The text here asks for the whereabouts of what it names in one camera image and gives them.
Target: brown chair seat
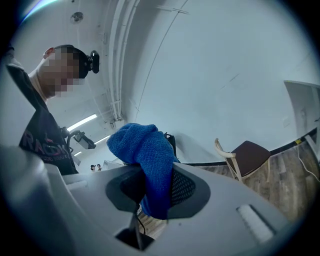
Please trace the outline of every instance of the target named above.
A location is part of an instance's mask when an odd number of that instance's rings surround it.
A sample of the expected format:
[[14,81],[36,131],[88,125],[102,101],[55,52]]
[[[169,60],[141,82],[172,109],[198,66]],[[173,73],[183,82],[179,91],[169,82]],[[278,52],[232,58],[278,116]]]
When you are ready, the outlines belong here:
[[[247,176],[268,160],[271,153],[264,147],[246,140],[231,153],[235,153],[235,160],[239,166],[241,177]],[[234,163],[230,158],[226,159],[228,164],[236,171]]]

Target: towel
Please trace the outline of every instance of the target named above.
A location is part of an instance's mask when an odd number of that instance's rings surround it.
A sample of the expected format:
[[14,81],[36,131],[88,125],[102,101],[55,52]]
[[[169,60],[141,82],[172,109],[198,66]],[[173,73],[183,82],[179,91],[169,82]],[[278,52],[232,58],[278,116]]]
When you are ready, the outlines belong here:
[[154,124],[128,123],[107,141],[110,151],[128,164],[140,164],[145,173],[143,212],[166,220],[170,204],[173,162],[178,162],[170,143]]

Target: mesh grille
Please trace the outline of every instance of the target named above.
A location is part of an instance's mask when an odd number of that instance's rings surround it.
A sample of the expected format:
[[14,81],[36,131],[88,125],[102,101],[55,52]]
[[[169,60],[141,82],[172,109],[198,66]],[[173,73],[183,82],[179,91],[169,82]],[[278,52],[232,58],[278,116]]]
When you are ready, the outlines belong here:
[[182,203],[191,197],[196,189],[195,183],[185,175],[172,170],[171,207]]

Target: wooden floor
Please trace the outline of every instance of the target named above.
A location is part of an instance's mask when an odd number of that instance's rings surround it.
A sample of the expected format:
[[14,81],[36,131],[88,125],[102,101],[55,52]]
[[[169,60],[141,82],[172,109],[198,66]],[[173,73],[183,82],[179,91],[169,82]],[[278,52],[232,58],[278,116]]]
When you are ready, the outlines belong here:
[[[306,168],[317,177],[320,176],[319,165],[307,142],[299,145],[299,155]],[[227,165],[197,166],[232,179]],[[264,164],[254,174],[244,180],[244,184],[277,207],[290,221],[298,220],[308,210],[319,188],[316,179],[305,171],[298,159],[297,146],[270,158],[270,177],[267,182],[268,169]],[[139,216],[146,234],[157,239],[167,221],[148,217],[143,213]]]

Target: white surface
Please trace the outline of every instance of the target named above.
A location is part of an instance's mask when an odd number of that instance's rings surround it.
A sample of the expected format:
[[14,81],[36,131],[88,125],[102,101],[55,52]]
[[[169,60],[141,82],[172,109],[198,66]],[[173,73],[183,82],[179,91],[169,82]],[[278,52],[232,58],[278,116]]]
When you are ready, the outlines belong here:
[[312,46],[286,9],[263,0],[168,2],[142,0],[133,19],[122,85],[127,122],[174,135],[183,163],[222,161],[215,138],[226,151],[245,140],[271,151],[316,127],[310,95],[297,94],[305,97],[305,131],[284,85],[320,81]]

